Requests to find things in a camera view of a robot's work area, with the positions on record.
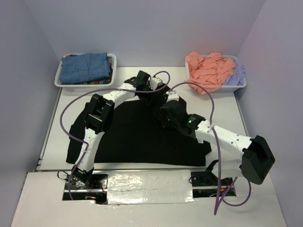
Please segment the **black long sleeve shirt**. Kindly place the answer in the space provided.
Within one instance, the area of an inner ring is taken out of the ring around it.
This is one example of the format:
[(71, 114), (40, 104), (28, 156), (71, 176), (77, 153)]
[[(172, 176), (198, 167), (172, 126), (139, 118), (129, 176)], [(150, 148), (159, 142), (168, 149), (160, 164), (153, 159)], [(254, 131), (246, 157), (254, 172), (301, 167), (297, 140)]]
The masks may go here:
[(177, 130), (163, 128), (153, 110), (139, 100), (119, 105), (99, 142), (95, 163), (205, 166), (210, 143), (198, 143)]

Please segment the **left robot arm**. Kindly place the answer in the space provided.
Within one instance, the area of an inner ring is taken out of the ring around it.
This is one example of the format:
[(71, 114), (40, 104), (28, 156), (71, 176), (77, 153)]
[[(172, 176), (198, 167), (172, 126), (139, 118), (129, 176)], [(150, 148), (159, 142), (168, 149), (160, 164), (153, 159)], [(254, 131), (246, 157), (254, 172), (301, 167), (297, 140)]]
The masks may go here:
[(104, 95), (94, 94), (91, 97), (84, 117), (85, 136), (79, 158), (72, 169), (72, 176), (81, 188), (92, 185), (94, 159), (102, 136), (110, 128), (114, 109), (123, 102), (135, 97), (136, 92), (154, 91), (163, 84), (159, 78), (151, 78), (139, 71), (136, 77), (127, 79), (120, 87)]

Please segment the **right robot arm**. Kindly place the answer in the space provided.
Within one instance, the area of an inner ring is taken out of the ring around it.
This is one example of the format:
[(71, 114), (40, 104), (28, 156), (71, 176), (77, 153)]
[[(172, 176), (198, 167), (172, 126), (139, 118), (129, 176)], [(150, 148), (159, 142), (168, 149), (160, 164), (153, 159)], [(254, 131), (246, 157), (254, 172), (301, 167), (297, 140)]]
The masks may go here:
[(261, 185), (275, 162), (263, 137), (242, 136), (211, 124), (200, 115), (188, 114), (180, 101), (168, 101), (156, 115), (164, 127), (177, 130), (199, 143), (214, 144), (235, 156), (234, 160), (213, 161), (207, 167), (206, 180), (211, 185), (230, 177), (244, 177), (253, 184)]

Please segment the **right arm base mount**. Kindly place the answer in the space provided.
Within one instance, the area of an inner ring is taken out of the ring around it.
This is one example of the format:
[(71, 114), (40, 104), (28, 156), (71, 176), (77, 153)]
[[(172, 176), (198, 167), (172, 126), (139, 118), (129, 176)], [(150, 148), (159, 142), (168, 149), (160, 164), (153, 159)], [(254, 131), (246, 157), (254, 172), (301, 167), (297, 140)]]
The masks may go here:
[[(193, 198), (216, 197), (218, 178), (211, 170), (217, 162), (218, 160), (213, 161), (204, 171), (191, 172), (191, 177), (188, 181), (192, 185)], [(232, 178), (221, 179), (220, 195), (226, 191), (232, 182)], [(226, 196), (236, 196), (235, 189), (232, 187)]]

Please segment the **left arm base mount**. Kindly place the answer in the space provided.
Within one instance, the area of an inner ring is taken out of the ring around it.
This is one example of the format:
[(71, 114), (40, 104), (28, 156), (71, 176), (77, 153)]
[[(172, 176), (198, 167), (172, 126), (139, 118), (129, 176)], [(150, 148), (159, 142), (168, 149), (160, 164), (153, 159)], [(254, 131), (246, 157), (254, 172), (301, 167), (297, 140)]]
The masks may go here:
[(68, 176), (65, 179), (65, 186), (63, 190), (63, 201), (95, 201), (96, 204), (107, 204), (107, 184), (108, 174), (104, 173), (93, 173), (92, 182), (85, 186), (81, 181), (75, 178), (71, 179), (70, 192), (68, 189)]

